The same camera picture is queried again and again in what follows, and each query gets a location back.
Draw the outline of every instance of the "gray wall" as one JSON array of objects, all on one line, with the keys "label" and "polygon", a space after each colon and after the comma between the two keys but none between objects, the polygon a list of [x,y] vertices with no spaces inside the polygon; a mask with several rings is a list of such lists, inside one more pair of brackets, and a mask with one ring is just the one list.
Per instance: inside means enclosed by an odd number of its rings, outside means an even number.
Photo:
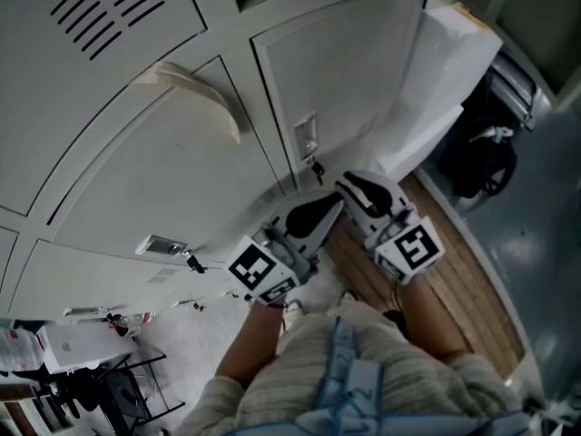
[{"label": "gray wall", "polygon": [[513,144],[513,180],[471,209],[436,169],[441,148],[423,166],[496,266],[557,398],[581,378],[581,118],[545,104],[536,130]]}]

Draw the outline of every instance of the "wooden floor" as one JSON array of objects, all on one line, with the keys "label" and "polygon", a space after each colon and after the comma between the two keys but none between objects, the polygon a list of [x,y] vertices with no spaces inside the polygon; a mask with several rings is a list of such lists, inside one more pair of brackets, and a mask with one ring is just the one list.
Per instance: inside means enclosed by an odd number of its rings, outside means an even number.
[{"label": "wooden floor", "polygon": [[[401,183],[420,215],[427,215],[446,255],[424,274],[473,352],[486,357],[506,378],[524,357],[524,348],[503,303],[476,257],[436,201],[414,176]],[[384,272],[362,248],[359,230],[345,218],[325,245],[347,287],[380,312],[397,309]]]}]

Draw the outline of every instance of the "locker vent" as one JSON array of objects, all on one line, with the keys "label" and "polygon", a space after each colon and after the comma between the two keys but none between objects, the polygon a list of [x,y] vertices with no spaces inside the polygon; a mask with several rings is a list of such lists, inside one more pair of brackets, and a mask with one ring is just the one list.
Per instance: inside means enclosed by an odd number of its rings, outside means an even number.
[{"label": "locker vent", "polygon": [[[123,27],[136,25],[160,6],[163,0],[61,0],[51,12],[65,34],[72,33],[73,43],[79,44],[81,52],[87,52],[94,60],[122,33]],[[111,15],[106,6],[119,11]]]},{"label": "locker vent", "polygon": [[162,284],[169,280],[173,274],[176,274],[179,270],[175,270],[173,268],[163,268],[160,272],[158,272],[151,280],[149,280],[148,284]]}]

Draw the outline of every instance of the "person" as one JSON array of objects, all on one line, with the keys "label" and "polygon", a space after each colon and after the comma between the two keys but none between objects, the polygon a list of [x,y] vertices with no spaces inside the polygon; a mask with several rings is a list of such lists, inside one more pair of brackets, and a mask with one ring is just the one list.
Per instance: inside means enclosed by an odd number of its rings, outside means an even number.
[{"label": "person", "polygon": [[[483,421],[522,415],[425,279],[400,287],[399,300],[409,341],[351,292],[326,313],[255,302],[178,434],[477,434]],[[402,420],[410,415],[432,418]],[[458,429],[468,421],[478,424]]]}]

